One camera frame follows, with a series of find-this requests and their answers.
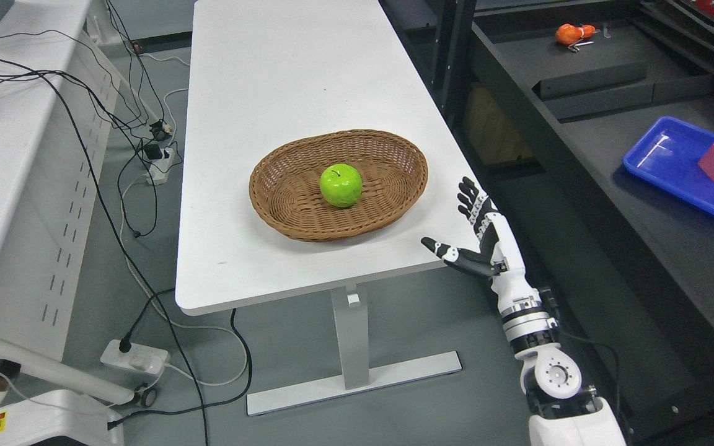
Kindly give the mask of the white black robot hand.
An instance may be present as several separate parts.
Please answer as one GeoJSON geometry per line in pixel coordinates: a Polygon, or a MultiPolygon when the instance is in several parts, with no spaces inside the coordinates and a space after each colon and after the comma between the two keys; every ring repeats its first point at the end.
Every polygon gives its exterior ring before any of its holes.
{"type": "Polygon", "coordinates": [[[502,316],[541,307],[539,292],[526,280],[524,260],[507,218],[470,178],[462,178],[458,189],[458,211],[467,218],[478,239],[478,251],[446,245],[430,237],[423,237],[422,245],[445,265],[487,280],[498,296],[502,316]]]}

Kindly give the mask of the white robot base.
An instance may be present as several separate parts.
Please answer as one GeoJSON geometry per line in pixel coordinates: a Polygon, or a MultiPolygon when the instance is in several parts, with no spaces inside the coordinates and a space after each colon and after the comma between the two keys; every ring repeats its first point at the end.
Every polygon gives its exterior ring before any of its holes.
{"type": "Polygon", "coordinates": [[[0,408],[0,445],[125,445],[118,414],[87,395],[54,390],[0,408]]]}

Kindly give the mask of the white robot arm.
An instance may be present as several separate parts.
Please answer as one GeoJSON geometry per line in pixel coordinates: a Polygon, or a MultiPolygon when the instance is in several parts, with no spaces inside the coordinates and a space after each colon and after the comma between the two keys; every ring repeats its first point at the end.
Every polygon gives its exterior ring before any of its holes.
{"type": "Polygon", "coordinates": [[[532,415],[532,445],[625,445],[611,404],[583,383],[577,362],[563,352],[561,311],[552,291],[498,297],[503,330],[523,367],[519,386],[532,415]]]}

